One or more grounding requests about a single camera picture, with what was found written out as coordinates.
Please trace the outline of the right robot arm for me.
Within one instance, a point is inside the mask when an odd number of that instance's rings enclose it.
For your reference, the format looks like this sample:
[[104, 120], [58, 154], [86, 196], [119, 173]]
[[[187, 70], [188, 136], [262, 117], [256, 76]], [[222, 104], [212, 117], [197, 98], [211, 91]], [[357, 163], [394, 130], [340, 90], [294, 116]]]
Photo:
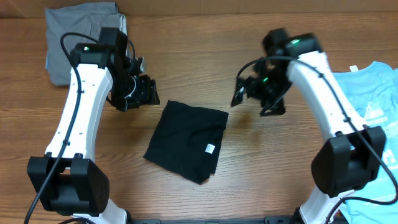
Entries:
[[263, 39], [265, 57], [249, 62], [254, 76], [237, 75], [232, 106], [245, 98], [261, 103], [261, 116], [285, 113], [284, 95], [295, 86], [304, 97], [323, 138], [311, 164], [315, 187], [291, 216], [266, 223], [332, 223], [341, 201], [376, 179], [386, 135], [371, 128], [353, 108], [334, 78], [314, 34], [291, 37], [271, 30]]

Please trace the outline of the black t-shirt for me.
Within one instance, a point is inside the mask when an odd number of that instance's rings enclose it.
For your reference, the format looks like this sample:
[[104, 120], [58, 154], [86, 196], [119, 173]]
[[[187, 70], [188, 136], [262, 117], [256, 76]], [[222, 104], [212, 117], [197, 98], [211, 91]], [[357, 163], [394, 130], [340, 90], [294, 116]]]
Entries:
[[144, 158], [202, 184], [216, 171], [229, 114], [168, 101]]

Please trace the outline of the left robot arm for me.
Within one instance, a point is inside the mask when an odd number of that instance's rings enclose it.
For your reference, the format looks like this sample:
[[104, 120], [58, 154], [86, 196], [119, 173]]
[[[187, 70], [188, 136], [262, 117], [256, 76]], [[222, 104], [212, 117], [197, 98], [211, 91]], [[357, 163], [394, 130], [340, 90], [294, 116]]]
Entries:
[[131, 214], [110, 198], [109, 179], [95, 163], [95, 142], [106, 103], [125, 112], [158, 105], [156, 82], [144, 59], [128, 56], [133, 43], [118, 28], [66, 50], [70, 87], [56, 133], [41, 157], [31, 157], [27, 174], [33, 204], [63, 215], [67, 223], [132, 223]]

